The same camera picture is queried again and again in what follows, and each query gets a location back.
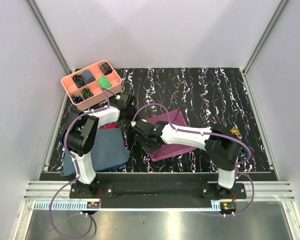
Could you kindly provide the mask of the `purple satin napkin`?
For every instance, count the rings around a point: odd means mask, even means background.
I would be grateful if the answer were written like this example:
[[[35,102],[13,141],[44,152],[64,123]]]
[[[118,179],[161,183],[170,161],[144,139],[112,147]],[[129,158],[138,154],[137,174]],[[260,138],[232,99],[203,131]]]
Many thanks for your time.
[[[173,110],[169,112],[170,119],[173,124],[178,126],[186,127],[187,123],[185,121],[185,118],[182,114],[182,112],[179,109]],[[150,118],[147,118],[146,121],[150,124],[155,125],[158,121],[168,122],[168,115],[166,113],[153,116]],[[186,154],[191,151],[194,151],[196,148],[187,146],[187,145],[181,145],[181,144],[166,144],[162,145],[158,150],[153,152],[150,155],[150,158],[153,162],[157,162],[160,160],[176,157],[178,155]]]

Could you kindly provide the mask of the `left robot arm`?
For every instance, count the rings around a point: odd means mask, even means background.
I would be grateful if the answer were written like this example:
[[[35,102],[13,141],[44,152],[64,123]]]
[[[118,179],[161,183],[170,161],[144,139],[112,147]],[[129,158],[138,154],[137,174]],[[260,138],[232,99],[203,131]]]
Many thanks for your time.
[[[116,122],[131,120],[136,98],[122,92],[96,110],[73,110],[61,141],[65,148],[61,176],[71,177],[72,190],[93,198],[98,193],[97,172],[122,168],[129,160],[122,131]]]

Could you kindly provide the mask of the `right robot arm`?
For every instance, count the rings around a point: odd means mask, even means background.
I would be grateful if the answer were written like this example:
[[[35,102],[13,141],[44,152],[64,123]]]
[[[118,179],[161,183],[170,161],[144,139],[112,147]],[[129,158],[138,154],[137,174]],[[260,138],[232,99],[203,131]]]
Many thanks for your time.
[[[144,119],[131,122],[143,150],[151,155],[163,146],[183,145],[205,151],[218,168],[217,183],[203,190],[211,200],[230,199],[235,192],[236,163],[241,153],[239,140],[226,134],[222,127],[195,128]]]

